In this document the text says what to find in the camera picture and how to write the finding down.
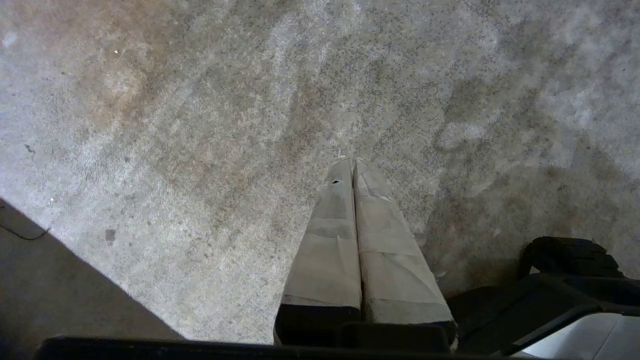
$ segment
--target black cable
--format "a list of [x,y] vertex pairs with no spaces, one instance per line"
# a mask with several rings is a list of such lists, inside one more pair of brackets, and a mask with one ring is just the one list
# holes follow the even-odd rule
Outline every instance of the black cable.
[[31,240],[37,240],[37,239],[39,239],[39,238],[41,238],[41,237],[45,236],[45,235],[49,232],[49,230],[51,230],[51,228],[48,228],[48,229],[46,229],[46,230],[44,231],[44,233],[42,233],[42,234],[40,234],[40,235],[36,236],[35,238],[25,238],[24,236],[22,236],[22,235],[20,235],[20,234],[16,233],[15,231],[13,231],[13,230],[9,229],[8,227],[6,227],[6,226],[4,226],[4,225],[1,225],[1,224],[0,224],[0,227],[2,227],[4,230],[7,230],[8,232],[10,232],[10,233],[12,233],[12,234],[16,235],[16,236],[17,236],[17,237],[19,237],[20,239],[28,240],[28,241],[31,241]]

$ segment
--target dark stain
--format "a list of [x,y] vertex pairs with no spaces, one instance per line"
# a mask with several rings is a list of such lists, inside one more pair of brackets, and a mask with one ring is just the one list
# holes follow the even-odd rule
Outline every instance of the dark stain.
[[385,80],[385,76],[387,76],[387,72],[385,71],[385,65],[384,65],[384,61],[383,60],[374,60],[371,64],[371,67],[373,68],[373,71],[375,73],[375,83],[376,85],[380,86],[383,84],[383,81]]
[[184,30],[190,31],[194,21],[195,21],[195,16],[193,14],[187,14],[182,20],[182,24],[184,25]]
[[107,245],[113,246],[116,241],[116,231],[114,229],[106,229],[104,231],[104,241],[107,242]]
[[504,29],[504,36],[500,46],[519,64],[519,71],[534,73],[540,64],[545,66],[542,81],[553,78],[560,85],[559,92],[571,89],[579,83],[589,80],[589,70],[585,67],[575,67],[566,71],[565,66],[577,54],[578,44],[562,47],[552,47],[553,36],[548,32],[551,19],[529,21],[525,20]]
[[434,273],[447,272],[438,282],[445,295],[514,281],[520,251],[538,236],[588,238],[605,248],[625,236],[622,224],[635,222],[633,211],[622,210],[638,201],[634,182],[594,145],[587,151],[586,135],[577,143],[572,166],[519,165],[473,197],[465,196],[463,179],[483,170],[460,162],[490,155],[478,152],[477,143],[460,149],[457,163],[447,166],[420,241]]
[[500,89],[499,85],[492,88],[481,79],[464,80],[454,88],[449,103],[444,109],[448,122],[458,122],[473,118],[478,114],[478,107],[483,106],[493,91]]

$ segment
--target concrete floor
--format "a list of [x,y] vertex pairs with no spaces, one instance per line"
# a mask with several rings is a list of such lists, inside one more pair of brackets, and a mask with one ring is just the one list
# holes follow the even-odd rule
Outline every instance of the concrete floor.
[[[0,199],[0,224],[24,237],[44,229]],[[0,358],[32,359],[59,335],[182,338],[51,234],[26,241],[0,229]]]
[[271,341],[339,155],[446,295],[545,234],[640,277],[639,7],[5,0],[0,195],[194,339]]

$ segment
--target white surface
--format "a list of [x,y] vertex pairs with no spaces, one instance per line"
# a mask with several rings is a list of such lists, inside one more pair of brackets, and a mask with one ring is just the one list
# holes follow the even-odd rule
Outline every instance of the white surface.
[[640,354],[640,318],[613,313],[582,317],[514,356],[544,359],[637,359]]

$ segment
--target stained concrete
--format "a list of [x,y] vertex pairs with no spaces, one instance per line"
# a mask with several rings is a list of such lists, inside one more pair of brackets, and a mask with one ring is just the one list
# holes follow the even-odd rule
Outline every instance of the stained concrete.
[[446,295],[544,234],[639,277],[638,6],[6,0],[0,194],[195,339],[271,341],[341,155]]

